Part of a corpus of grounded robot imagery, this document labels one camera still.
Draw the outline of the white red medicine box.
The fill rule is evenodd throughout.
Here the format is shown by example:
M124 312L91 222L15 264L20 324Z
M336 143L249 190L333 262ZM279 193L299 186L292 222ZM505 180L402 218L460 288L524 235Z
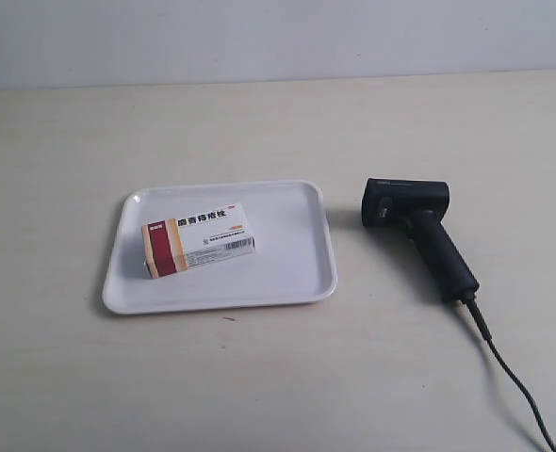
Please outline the white red medicine box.
M145 265L153 279L255 251L253 231L238 202L142 226Z

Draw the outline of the black handheld barcode scanner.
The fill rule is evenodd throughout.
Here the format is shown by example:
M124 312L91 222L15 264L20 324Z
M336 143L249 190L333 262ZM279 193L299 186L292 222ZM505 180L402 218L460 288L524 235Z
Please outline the black handheld barcode scanner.
M402 231L415 245L446 302L475 299L479 282L442 225L450 189L440 181L369 178L361 202L366 228Z

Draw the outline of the white plastic tray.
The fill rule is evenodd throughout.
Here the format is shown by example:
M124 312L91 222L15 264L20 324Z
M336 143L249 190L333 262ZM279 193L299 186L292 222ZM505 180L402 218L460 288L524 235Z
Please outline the white plastic tray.
M102 301L118 315L305 304L336 284L313 183L149 187L123 204Z

